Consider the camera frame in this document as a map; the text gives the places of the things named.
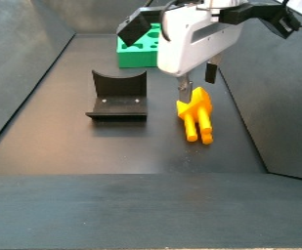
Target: dark gray surface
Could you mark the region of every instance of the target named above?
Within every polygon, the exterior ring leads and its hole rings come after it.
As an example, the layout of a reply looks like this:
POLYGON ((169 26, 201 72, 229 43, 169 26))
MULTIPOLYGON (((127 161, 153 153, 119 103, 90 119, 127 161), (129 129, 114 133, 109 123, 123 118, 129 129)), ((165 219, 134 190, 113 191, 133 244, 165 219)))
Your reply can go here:
POLYGON ((94 123, 91 70, 111 76, 119 69, 114 35, 77 36, 35 93, 0 136, 0 175, 265 173, 222 78, 204 83, 205 65, 193 72, 196 85, 213 99, 210 146, 186 142, 177 117, 177 79, 149 68, 147 122, 94 123))
MULTIPOLYGON (((115 34, 119 23, 147 0, 42 0, 79 34, 115 34)), ((154 0, 162 6, 169 0, 154 0)))
POLYGON ((284 40, 246 22, 221 71, 269 170, 302 178, 302 29, 284 40))
POLYGON ((0 177, 0 249, 302 247, 302 182, 269 174, 0 177))
POLYGON ((0 0, 0 130, 73 36, 39 1, 0 0))

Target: black bracket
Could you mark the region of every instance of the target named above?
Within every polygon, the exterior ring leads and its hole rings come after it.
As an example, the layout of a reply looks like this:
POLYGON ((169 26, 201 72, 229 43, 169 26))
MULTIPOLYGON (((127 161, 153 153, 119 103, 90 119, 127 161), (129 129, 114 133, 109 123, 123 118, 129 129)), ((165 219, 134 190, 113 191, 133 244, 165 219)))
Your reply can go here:
POLYGON ((111 77, 93 71, 97 92, 93 112, 97 120, 147 119, 147 72, 133 77, 111 77))
POLYGON ((117 29, 117 34, 127 46, 134 45, 139 38, 151 30, 151 23, 159 22, 163 7, 143 7, 125 19, 117 29))
POLYGON ((220 11, 218 21, 222 23, 240 24, 248 19, 260 19, 270 31, 284 39, 302 26, 284 4, 246 3, 220 11))

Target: orange toy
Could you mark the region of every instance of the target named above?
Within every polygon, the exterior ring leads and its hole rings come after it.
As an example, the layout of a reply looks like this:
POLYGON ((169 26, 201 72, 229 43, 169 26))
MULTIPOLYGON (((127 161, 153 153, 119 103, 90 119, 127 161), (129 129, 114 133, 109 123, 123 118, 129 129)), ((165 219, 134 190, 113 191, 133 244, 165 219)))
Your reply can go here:
POLYGON ((198 139, 196 123, 200 123, 204 144, 212 144, 212 98, 202 87, 193 91, 189 104, 177 101, 177 112, 178 117, 185 120, 188 141, 194 142, 198 139))

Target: yellow toy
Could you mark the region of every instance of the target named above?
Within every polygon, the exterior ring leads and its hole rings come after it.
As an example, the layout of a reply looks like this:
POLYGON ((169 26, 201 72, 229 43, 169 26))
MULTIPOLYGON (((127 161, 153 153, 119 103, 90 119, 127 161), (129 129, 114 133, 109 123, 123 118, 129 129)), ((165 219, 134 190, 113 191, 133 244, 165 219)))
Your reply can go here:
POLYGON ((177 112, 178 117, 185 120, 188 141, 194 142, 198 139, 196 123, 200 123, 204 144, 212 144, 212 98, 202 87, 193 91, 189 104, 177 101, 177 112))

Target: bin floor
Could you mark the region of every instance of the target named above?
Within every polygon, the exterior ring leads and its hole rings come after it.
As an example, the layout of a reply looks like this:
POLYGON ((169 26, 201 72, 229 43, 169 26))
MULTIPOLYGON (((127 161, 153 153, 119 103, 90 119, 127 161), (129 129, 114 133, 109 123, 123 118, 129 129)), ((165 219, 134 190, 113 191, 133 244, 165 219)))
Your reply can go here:
POLYGON ((79 35, 0 135, 0 175, 266 173, 221 75, 192 79, 212 94, 213 138, 188 143, 177 117, 178 82, 158 68, 118 67, 114 35, 79 35), (146 122, 93 122, 91 70, 111 76, 149 73, 146 122))

